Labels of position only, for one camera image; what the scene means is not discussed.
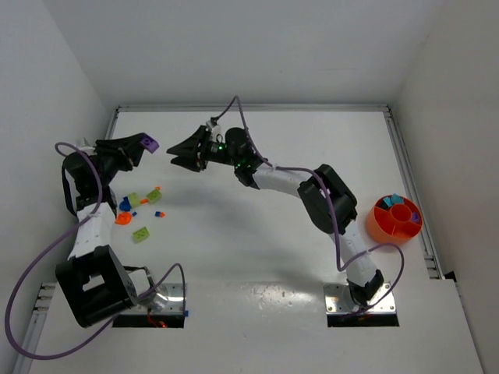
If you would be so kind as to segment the large teal lego brick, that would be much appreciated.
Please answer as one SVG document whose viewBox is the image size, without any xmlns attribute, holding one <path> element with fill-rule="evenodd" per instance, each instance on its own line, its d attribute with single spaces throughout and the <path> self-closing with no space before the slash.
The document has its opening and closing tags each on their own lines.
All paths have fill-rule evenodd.
<svg viewBox="0 0 499 374">
<path fill-rule="evenodd" d="M 404 199 L 401 196 L 399 196 L 398 194 L 394 193 L 390 196 L 385 196 L 384 198 L 382 198 L 381 202 L 380 202 L 380 207 L 382 207 L 383 209 L 389 210 L 394 205 L 404 204 L 404 203 L 405 203 Z"/>
</svg>

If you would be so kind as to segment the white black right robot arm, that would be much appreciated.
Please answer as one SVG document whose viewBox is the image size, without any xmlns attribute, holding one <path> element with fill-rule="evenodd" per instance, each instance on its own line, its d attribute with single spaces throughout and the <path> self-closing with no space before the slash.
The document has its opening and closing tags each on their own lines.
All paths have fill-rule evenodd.
<svg viewBox="0 0 499 374">
<path fill-rule="evenodd" d="M 221 136 L 207 125 L 167 152 L 172 164 L 187 170 L 201 172 L 210 162 L 230 165 L 246 187 L 300 199 L 315 227 L 334 242 L 337 269 L 346 273 L 354 302 L 366 308 L 381 288 L 383 275 L 367 255 L 356 223 L 356 197 L 331 166 L 312 171 L 272 166 L 257 153 L 246 130 L 230 128 Z"/>
</svg>

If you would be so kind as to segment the purple stepped lego brick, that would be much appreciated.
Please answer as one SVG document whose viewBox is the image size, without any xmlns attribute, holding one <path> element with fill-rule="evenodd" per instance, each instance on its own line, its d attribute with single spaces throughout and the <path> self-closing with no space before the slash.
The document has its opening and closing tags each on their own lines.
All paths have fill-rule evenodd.
<svg viewBox="0 0 499 374">
<path fill-rule="evenodd" d="M 143 135 L 140 145 L 149 153 L 155 153 L 160 147 L 159 143 L 147 134 Z"/>
</svg>

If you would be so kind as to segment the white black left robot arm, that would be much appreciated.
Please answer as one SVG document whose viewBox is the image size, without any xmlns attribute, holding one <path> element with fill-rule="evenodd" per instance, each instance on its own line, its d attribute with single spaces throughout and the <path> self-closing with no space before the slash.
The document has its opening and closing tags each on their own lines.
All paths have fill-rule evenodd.
<svg viewBox="0 0 499 374">
<path fill-rule="evenodd" d="M 131 309 L 151 283 L 144 268 L 123 266 L 111 249 L 117 203 L 110 188 L 120 171 L 138 166 L 145 150 L 157 149 L 145 133 L 98 140 L 73 151 L 62 162 L 66 206 L 78 218 L 73 249 L 55 268 L 55 276 L 81 327 Z"/>
</svg>

